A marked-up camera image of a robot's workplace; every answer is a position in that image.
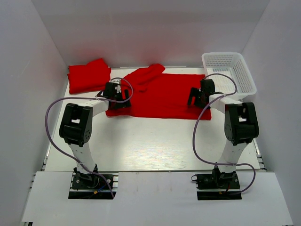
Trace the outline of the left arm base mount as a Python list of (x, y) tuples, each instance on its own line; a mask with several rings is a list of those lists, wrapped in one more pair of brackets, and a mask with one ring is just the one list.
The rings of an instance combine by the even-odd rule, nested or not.
[(118, 173), (103, 174), (84, 174), (73, 169), (70, 189), (68, 194), (69, 200), (113, 200), (117, 193)]

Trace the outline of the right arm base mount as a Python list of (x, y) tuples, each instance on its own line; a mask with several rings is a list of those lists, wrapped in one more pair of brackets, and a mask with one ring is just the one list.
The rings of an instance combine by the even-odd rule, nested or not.
[(196, 184), (199, 201), (241, 200), (240, 184), (236, 171), (225, 173), (215, 166), (211, 173), (191, 176)]

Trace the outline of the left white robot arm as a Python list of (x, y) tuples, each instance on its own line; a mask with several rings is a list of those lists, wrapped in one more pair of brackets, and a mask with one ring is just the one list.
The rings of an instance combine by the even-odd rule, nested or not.
[(67, 103), (63, 113), (59, 136), (68, 144), (77, 162), (77, 171), (85, 174), (83, 182), (90, 188), (99, 184), (97, 164), (92, 158), (89, 140), (93, 118), (108, 110), (129, 108), (134, 94), (132, 86), (122, 90), (121, 82), (108, 82), (104, 91), (86, 102)]

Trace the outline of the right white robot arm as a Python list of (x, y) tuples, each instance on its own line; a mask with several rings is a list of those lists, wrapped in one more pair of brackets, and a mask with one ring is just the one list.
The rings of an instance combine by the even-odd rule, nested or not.
[[(239, 164), (238, 160), (244, 149), (259, 135), (256, 109), (252, 102), (242, 102), (231, 98), (231, 93), (216, 92), (212, 79), (202, 79), (200, 85), (200, 88), (190, 89), (188, 98), (188, 105), (194, 104), (202, 108), (193, 129), (192, 149), (200, 161), (217, 167), (219, 172), (213, 174), (212, 181), (216, 187), (222, 188), (230, 181), (228, 173), (236, 171), (237, 166), (243, 165)], [(195, 147), (198, 122), (209, 108), (214, 108), (224, 114), (224, 134), (227, 141), (217, 162), (202, 159)]]

